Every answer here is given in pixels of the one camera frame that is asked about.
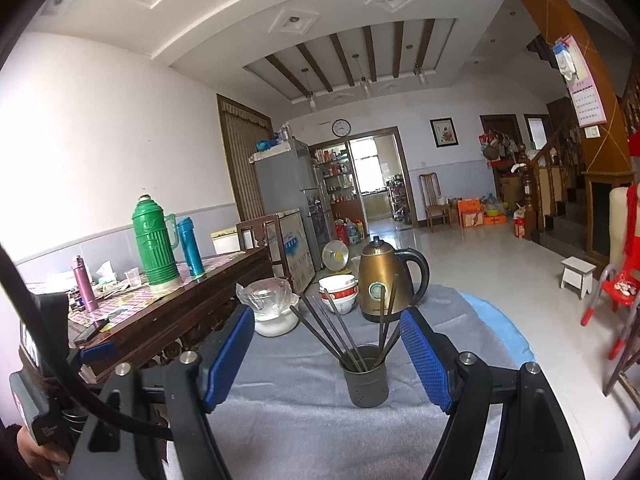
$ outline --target blue detergent bottle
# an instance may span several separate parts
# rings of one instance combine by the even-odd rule
[[[178,222],[177,227],[184,257],[189,266],[189,274],[191,276],[203,275],[204,266],[196,243],[196,236],[193,233],[193,221],[187,216],[187,218],[183,218]]]

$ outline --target white stool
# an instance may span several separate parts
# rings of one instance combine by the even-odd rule
[[[586,294],[591,293],[593,288],[593,270],[595,265],[585,262],[575,256],[571,256],[561,262],[564,265],[560,288],[568,283],[580,289],[580,299],[583,300]]]

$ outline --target window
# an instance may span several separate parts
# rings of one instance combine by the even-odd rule
[[[545,126],[542,123],[542,119],[535,117],[527,117],[527,123],[529,123],[529,130],[531,131],[531,137],[537,150],[541,150],[546,144]]]
[[[351,153],[353,153],[353,165],[358,175],[360,191],[367,193],[385,187],[376,141],[373,138],[352,140]]]

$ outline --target gray refrigerator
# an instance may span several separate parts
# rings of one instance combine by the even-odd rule
[[[300,209],[306,242],[318,271],[322,269],[322,248],[335,238],[331,205],[322,171],[308,146],[293,137],[288,143],[288,150],[279,148],[273,155],[263,152],[254,161],[264,212]]]

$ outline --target pendant light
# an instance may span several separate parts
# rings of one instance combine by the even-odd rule
[[[302,69],[302,73],[305,75],[306,88],[308,89],[308,92],[309,92],[309,97],[308,97],[309,110],[311,110],[311,113],[314,113],[318,111],[318,103],[316,103],[316,98],[314,97],[314,93],[311,91],[311,86],[309,86],[309,76],[306,74],[307,72],[309,72],[309,69],[305,66]]]
[[[371,90],[371,83],[366,77],[364,77],[362,73],[362,67],[360,66],[360,60],[358,59],[360,57],[360,54],[353,54],[353,56],[351,57],[356,60],[356,63],[358,64],[358,70],[360,70],[360,88],[362,88],[364,98],[369,99],[373,96],[373,91]]]
[[[427,86],[428,82],[427,82],[427,78],[424,76],[424,72],[422,71],[422,67],[421,66],[415,66],[414,67],[414,74],[417,76],[418,78],[418,82],[420,83],[420,86]]]

